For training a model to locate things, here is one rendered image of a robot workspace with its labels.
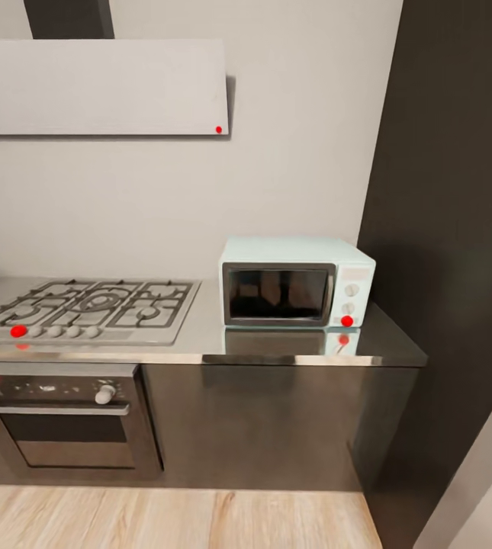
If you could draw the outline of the microwave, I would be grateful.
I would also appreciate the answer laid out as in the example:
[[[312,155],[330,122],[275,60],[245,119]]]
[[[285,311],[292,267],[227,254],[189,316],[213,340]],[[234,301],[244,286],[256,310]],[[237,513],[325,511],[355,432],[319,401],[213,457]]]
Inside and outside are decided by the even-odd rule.
[[[340,237],[228,237],[219,265],[225,326],[360,327],[376,261]]]

